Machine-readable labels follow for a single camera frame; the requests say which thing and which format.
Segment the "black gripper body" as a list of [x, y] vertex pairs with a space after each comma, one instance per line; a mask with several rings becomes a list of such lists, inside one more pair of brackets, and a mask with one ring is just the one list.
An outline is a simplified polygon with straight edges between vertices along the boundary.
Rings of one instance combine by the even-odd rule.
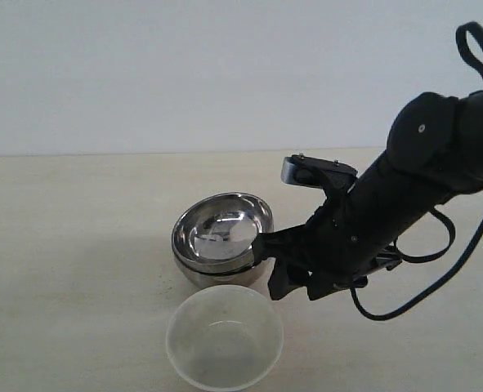
[[435, 181], [394, 168], [384, 154], [348, 191], [324, 192], [324, 205], [304, 226], [312, 301], [363, 283], [381, 267], [377, 254], [437, 204]]

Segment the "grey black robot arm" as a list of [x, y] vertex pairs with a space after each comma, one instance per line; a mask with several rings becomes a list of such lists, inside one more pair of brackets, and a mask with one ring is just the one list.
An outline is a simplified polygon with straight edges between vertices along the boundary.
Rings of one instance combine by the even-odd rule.
[[286, 183], [322, 189], [325, 201], [304, 224], [253, 241], [256, 261], [275, 262], [271, 298], [304, 287], [315, 301], [364, 287], [370, 274], [408, 260], [395, 242], [420, 218], [483, 190], [483, 91], [462, 99], [425, 92], [410, 101], [362, 173], [298, 155], [283, 169]]

